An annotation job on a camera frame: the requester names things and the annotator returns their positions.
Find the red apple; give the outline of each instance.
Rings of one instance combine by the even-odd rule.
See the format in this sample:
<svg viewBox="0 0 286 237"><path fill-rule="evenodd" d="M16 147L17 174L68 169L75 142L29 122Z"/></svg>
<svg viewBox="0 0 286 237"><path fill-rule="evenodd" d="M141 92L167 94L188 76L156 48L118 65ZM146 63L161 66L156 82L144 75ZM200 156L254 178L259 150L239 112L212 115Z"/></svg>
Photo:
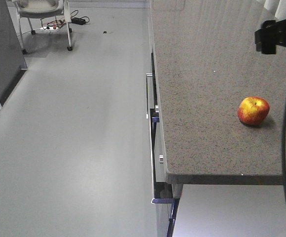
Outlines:
<svg viewBox="0 0 286 237"><path fill-rule="evenodd" d="M269 110L270 106L265 99L247 97L241 102L237 116L245 124L258 125L267 117Z"/></svg>

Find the cabinet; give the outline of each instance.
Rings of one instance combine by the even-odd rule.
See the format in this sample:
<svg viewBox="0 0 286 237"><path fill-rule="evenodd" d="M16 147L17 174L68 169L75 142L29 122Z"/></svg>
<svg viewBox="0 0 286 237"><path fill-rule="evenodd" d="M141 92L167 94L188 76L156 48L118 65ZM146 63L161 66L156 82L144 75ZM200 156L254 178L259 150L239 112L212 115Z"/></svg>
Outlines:
<svg viewBox="0 0 286 237"><path fill-rule="evenodd" d="M0 0L0 105L27 69L6 2Z"/></svg>

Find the gray floor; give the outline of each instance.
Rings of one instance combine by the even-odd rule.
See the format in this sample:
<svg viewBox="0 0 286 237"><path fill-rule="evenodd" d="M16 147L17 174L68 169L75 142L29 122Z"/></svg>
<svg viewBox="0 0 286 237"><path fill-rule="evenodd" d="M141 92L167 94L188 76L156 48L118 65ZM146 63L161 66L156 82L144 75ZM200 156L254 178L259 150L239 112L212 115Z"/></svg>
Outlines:
<svg viewBox="0 0 286 237"><path fill-rule="evenodd" d="M156 236L147 10L79 10L72 52L65 29L25 36L29 69L0 111L0 237Z"/></svg>

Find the kitchen counter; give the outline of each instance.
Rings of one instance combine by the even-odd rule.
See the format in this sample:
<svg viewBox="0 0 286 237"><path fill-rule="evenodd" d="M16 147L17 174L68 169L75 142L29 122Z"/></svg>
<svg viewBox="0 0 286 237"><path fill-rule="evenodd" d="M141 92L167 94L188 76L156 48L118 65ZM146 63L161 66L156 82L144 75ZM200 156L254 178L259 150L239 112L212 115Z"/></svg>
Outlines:
<svg viewBox="0 0 286 237"><path fill-rule="evenodd" d="M281 184L286 48L263 55L254 44L274 16L254 0L160 2L151 16L166 182ZM248 96L270 104L258 127L237 117Z"/></svg>

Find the chair leg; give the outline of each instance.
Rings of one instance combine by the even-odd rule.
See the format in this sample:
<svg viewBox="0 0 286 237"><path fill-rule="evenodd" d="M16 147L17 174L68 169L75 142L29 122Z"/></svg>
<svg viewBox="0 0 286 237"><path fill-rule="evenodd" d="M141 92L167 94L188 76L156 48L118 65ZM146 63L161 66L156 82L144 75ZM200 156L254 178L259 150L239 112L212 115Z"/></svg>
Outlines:
<svg viewBox="0 0 286 237"><path fill-rule="evenodd" d="M19 34L20 34L20 48L21 48L23 54L27 54L27 51L24 48L23 33L21 32L20 16L18 15L17 18L18 18L18 26L19 26Z"/></svg>
<svg viewBox="0 0 286 237"><path fill-rule="evenodd" d="M32 26L32 24L31 24L30 19L29 19L29 18L27 18L27 19L28 19L28 22L29 22L29 25L30 25L31 34L32 34L32 35L35 35L35 34L36 34L36 31L34 31L34 29L33 29L33 26Z"/></svg>
<svg viewBox="0 0 286 237"><path fill-rule="evenodd" d="M72 51L72 44L71 44L71 36L70 36L70 26L69 23L66 23L67 31L68 31L68 38L69 38L69 46L68 46L68 51Z"/></svg>

